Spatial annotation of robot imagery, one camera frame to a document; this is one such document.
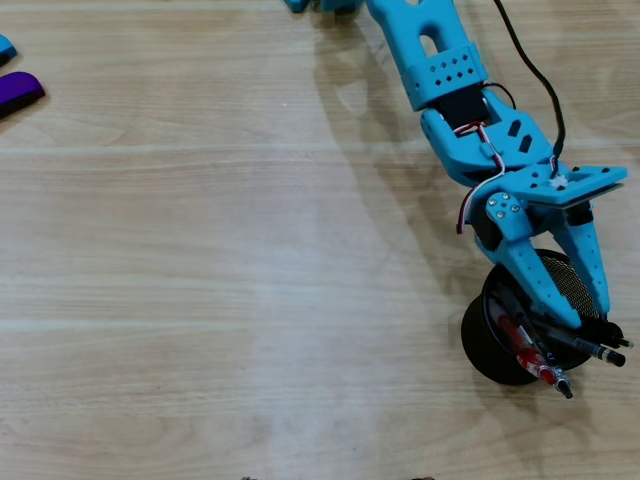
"pen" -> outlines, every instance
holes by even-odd
[[[525,329],[522,326],[516,326],[493,298],[489,299],[489,312],[509,339],[511,349],[520,366],[534,377],[544,380],[549,385],[555,385],[556,378],[552,368],[536,348]]]
[[[565,332],[563,330],[538,322],[536,322],[536,325],[539,325],[541,328],[543,328],[549,338],[552,338],[557,342],[573,348],[578,352],[591,355],[594,358],[599,358],[600,360],[611,363],[616,367],[622,367],[626,361],[624,355],[618,352],[614,352],[613,350],[610,350],[607,347],[603,347],[602,345],[598,345],[597,343],[584,340],[575,334]]]
[[[542,337],[538,335],[538,332],[531,324],[529,317],[522,308],[520,301],[516,298],[513,292],[504,285],[498,284],[498,288],[498,297],[504,305],[505,310],[509,312],[509,314],[511,314],[511,318],[513,318],[516,324],[522,326],[528,332],[529,336],[533,340],[533,343],[538,347],[540,353],[542,353],[542,356],[547,359],[550,366],[555,366],[557,364],[555,355],[549,349]]]

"blue object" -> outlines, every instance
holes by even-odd
[[[18,52],[9,39],[0,35],[0,66],[9,63],[16,55],[18,55]]]
[[[293,13],[304,12],[309,0],[284,0]],[[320,6],[323,12],[335,10],[355,11],[360,8],[364,0],[321,0]]]
[[[307,8],[309,0],[284,0],[293,13],[302,13]]]
[[[322,0],[325,11],[347,4],[355,5],[353,1]],[[418,5],[405,0],[366,0],[366,4],[382,27],[411,106],[415,111],[424,110],[422,130],[449,176],[475,187],[495,176],[495,152],[504,163],[505,174],[483,183],[469,208],[482,220],[472,219],[478,247],[493,263],[509,270],[530,296],[534,309],[564,326],[578,328],[578,312],[560,293],[531,243],[532,237],[551,232],[595,306],[606,314],[609,293],[589,201],[619,186],[626,169],[569,170],[560,163],[554,174],[553,147],[532,118],[482,90],[488,75],[452,0],[422,0]],[[433,40],[437,54],[427,55],[421,36]],[[480,110],[487,117],[484,131],[491,145],[479,135],[456,133],[457,125],[443,114],[445,103],[463,117],[473,108],[477,111],[477,102],[472,105],[470,97],[464,96],[470,91],[481,97]]]

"marker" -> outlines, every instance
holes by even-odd
[[[7,37],[0,35],[0,67],[9,63],[17,55],[16,47],[11,44]]]
[[[15,72],[0,77],[0,118],[26,108],[44,96],[44,88],[33,75]]]
[[[557,342],[560,342],[578,352],[585,353],[594,358],[599,358],[600,360],[604,360],[605,362],[615,365],[616,367],[622,367],[626,362],[626,358],[624,355],[618,352],[614,352],[607,347],[603,347],[602,345],[598,345],[597,343],[584,340],[574,334],[550,327],[549,325],[544,325],[537,322],[536,325],[539,325],[540,327],[545,329],[546,334],[549,338],[553,338]]]

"wood grain surface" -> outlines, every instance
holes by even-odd
[[[490,0],[456,2],[553,138]],[[640,4],[505,2],[640,341]],[[8,0],[50,97],[0,124],[0,478],[640,478],[640,371],[505,388],[460,343],[490,264],[366,10]]]

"mesh pen cup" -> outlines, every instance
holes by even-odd
[[[582,320],[599,321],[598,310],[569,258],[550,250],[538,250],[538,255],[560,293],[576,309]],[[487,276],[482,293],[464,314],[462,345],[471,364],[485,377],[503,385],[527,385],[537,378],[520,366],[504,333],[497,327],[496,319],[489,313],[490,293],[498,284],[517,290],[519,296],[525,295],[506,268],[501,265],[494,267]],[[588,355],[562,344],[549,342],[549,347],[558,365],[564,370],[576,368],[589,359]]]

